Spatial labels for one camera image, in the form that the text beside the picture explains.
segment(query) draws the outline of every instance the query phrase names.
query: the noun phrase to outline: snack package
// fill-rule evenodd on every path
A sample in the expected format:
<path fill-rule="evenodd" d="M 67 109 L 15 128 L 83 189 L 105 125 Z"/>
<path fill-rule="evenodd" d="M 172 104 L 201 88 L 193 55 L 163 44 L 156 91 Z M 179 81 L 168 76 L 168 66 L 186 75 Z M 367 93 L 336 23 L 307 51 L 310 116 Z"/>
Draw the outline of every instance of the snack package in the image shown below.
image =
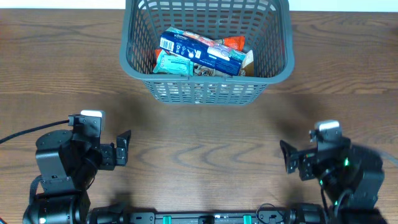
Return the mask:
<path fill-rule="evenodd" d="M 253 77 L 254 76 L 254 56 L 253 51 L 250 50 L 243 60 L 242 69 L 239 76 Z"/>
<path fill-rule="evenodd" d="M 155 49 L 156 61 L 157 61 L 157 58 L 159 57 L 159 55 L 160 55 L 160 53 L 161 53 L 162 51 L 163 51 L 162 49 Z"/>
<path fill-rule="evenodd" d="M 154 68 L 154 73 L 159 72 L 193 76 L 193 62 L 178 55 L 169 55 L 162 50 L 157 57 L 157 64 Z"/>
<path fill-rule="evenodd" d="M 160 48 L 189 58 L 228 75 L 239 75 L 246 54 L 187 31 L 169 27 L 160 38 Z"/>
<path fill-rule="evenodd" d="M 214 68 L 209 68 L 198 63 L 193 65 L 193 74 L 196 76 L 211 76 L 211 77 L 231 77 L 226 73 L 215 70 Z"/>
<path fill-rule="evenodd" d="M 242 51 L 244 47 L 244 36 L 227 37 L 221 40 L 215 40 L 216 43 L 231 47 L 235 50 Z"/>
<path fill-rule="evenodd" d="M 193 75 L 197 76 L 211 76 L 211 77 L 231 77 L 231 75 L 217 71 L 214 68 L 208 68 L 204 65 L 194 64 L 195 69 Z M 253 77 L 254 76 L 254 57 L 253 51 L 250 50 L 246 54 L 246 58 L 243 60 L 242 69 L 239 72 L 239 76 Z"/>

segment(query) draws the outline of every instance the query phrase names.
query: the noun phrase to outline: gray plastic basket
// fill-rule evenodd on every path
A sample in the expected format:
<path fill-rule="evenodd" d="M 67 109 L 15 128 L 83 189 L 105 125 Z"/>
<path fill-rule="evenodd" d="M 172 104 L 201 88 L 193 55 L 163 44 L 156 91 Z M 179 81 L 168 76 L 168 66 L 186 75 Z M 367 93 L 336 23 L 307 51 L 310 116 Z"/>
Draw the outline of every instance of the gray plastic basket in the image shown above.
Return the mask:
<path fill-rule="evenodd" d="M 170 26 L 211 39 L 244 35 L 255 77 L 152 74 L 154 50 Z M 292 45 L 287 0 L 127 0 L 120 63 L 164 103 L 244 105 L 292 73 Z"/>

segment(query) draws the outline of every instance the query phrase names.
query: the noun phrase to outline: wooden table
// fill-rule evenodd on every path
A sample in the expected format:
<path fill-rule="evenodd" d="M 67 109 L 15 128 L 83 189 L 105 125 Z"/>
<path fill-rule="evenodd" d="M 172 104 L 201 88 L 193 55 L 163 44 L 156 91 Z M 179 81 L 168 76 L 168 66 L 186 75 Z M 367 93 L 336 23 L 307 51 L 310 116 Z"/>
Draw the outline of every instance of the wooden table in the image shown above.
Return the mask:
<path fill-rule="evenodd" d="M 107 113 L 102 142 L 133 131 L 129 163 L 99 171 L 91 207 L 126 200 L 160 212 L 254 210 L 261 203 L 321 203 L 316 180 L 287 175 L 279 140 L 308 145 L 316 121 L 398 157 L 398 14 L 292 12 L 295 71 L 253 104 L 165 105 L 119 66 L 124 11 L 0 10 L 0 137 Z M 39 175 L 35 141 L 0 146 L 0 216 L 20 223 Z M 397 168 L 385 161 L 376 204 L 398 223 Z"/>

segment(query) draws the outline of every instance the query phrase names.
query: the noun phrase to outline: black cable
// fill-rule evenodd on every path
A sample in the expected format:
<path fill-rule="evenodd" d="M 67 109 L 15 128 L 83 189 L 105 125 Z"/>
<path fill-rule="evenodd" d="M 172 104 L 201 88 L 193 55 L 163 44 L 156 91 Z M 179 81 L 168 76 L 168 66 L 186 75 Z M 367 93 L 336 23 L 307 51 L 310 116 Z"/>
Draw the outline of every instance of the black cable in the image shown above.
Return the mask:
<path fill-rule="evenodd" d="M 272 206 L 272 207 L 276 208 L 276 207 L 275 207 L 273 204 L 271 204 L 271 203 L 263 203 L 263 204 L 260 205 L 259 208 L 257 208 L 257 210 L 256 210 L 256 218 L 257 218 L 257 219 L 259 220 L 259 222 L 261 222 L 262 224 L 269 224 L 269 223 L 266 223 L 266 222 L 262 221 L 262 220 L 259 218 L 259 210 L 260 210 L 260 208 L 262 208 L 262 207 L 265 206 L 265 205 L 269 205 L 269 206 Z M 278 211 L 278 210 L 277 210 L 277 212 L 279 213 L 279 215 L 282 215 L 282 220 L 279 221 L 279 222 L 276 222 L 276 223 L 282 223 L 282 222 L 284 221 L 285 215 L 282 214 L 282 213 L 281 213 L 280 211 Z"/>
<path fill-rule="evenodd" d="M 32 205 L 33 201 L 36 197 L 37 187 L 39 186 L 40 181 L 42 181 L 42 176 L 38 175 L 30 184 L 29 190 L 29 205 Z"/>
<path fill-rule="evenodd" d="M 87 186 L 86 190 L 88 190 L 88 189 L 91 187 L 91 185 L 94 183 L 94 180 L 95 180 L 95 175 L 93 176 L 93 180 L 92 180 L 91 183 Z"/>
<path fill-rule="evenodd" d="M 51 123 L 51 124 L 46 124 L 46 125 L 39 126 L 39 127 L 36 127 L 36 128 L 30 128 L 30 129 L 25 130 L 25 131 L 20 131 L 18 133 L 15 133 L 15 134 L 12 134 L 10 136 L 7 136 L 4 139 L 1 139 L 0 140 L 0 144 L 4 143 L 4 142 L 6 142 L 6 141 L 8 141 L 10 139 L 13 139 L 15 137 L 21 136 L 23 134 L 31 133 L 31 132 L 38 131 L 38 130 L 45 129 L 45 128 L 49 128 L 49 127 L 52 127 L 52 126 L 55 126 L 55 125 L 66 124 L 66 123 L 69 123 L 69 120 L 57 121 L 57 122 L 54 122 L 54 123 Z"/>
<path fill-rule="evenodd" d="M 340 208 L 340 205 L 341 205 L 341 203 L 342 203 L 344 197 L 347 196 L 347 195 L 349 195 L 349 194 L 352 194 L 352 193 L 353 193 L 353 191 L 352 191 L 351 189 L 345 189 L 345 190 L 341 193 L 341 195 L 338 197 L 337 205 L 334 207 L 334 213 L 335 213 L 335 217 L 336 217 L 336 218 L 337 218 L 337 215 L 338 215 L 338 209 Z"/>
<path fill-rule="evenodd" d="M 328 204 L 326 203 L 326 198 L 323 188 L 321 188 L 321 197 L 322 197 L 323 209 L 325 213 L 328 214 Z"/>

